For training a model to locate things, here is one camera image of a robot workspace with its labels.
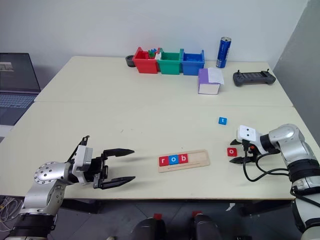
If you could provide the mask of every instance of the laptop screen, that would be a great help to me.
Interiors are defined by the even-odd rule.
[[[0,53],[0,92],[40,92],[28,53]]]

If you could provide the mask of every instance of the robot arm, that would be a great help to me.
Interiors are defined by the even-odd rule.
[[[261,154],[280,150],[292,182],[290,193],[295,196],[292,210],[302,240],[320,239],[320,167],[299,128],[285,124],[262,135],[241,125],[236,141],[244,146],[253,144]]]
[[[6,240],[46,240],[54,230],[54,218],[63,202],[68,185],[93,182],[93,188],[119,187],[133,180],[134,176],[108,177],[109,156],[125,156],[134,153],[130,149],[104,150],[100,157],[92,159],[93,149],[86,147],[89,136],[82,138],[67,162],[47,162],[34,173],[32,187],[27,192],[16,223]]]

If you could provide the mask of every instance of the laptop keyboard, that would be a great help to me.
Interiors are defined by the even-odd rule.
[[[0,107],[25,109],[35,98],[27,95],[0,95]]]

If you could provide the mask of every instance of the gray wall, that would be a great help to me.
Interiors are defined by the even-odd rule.
[[[274,73],[320,145],[320,0],[310,0]]]
[[[27,52],[41,87],[76,55],[163,47],[274,68],[308,0],[0,0],[0,52]]]

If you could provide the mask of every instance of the blue bin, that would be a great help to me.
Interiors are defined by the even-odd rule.
[[[200,54],[193,54],[183,50],[181,65],[183,75],[198,76],[199,69],[203,69],[205,65],[205,52],[202,50]]]

